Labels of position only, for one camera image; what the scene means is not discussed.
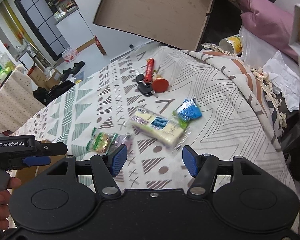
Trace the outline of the person's left hand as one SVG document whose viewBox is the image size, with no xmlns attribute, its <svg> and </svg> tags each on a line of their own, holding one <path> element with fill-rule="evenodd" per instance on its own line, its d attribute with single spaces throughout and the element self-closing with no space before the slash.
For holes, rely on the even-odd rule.
<svg viewBox="0 0 300 240">
<path fill-rule="evenodd" d="M 8 209 L 8 204 L 11 198 L 11 193 L 9 189 L 16 189 L 21 185 L 21 180 L 19 178 L 11 177 L 7 185 L 7 189 L 0 191 L 0 230 L 7 230 L 9 228 L 8 217 L 10 211 Z"/>
</svg>

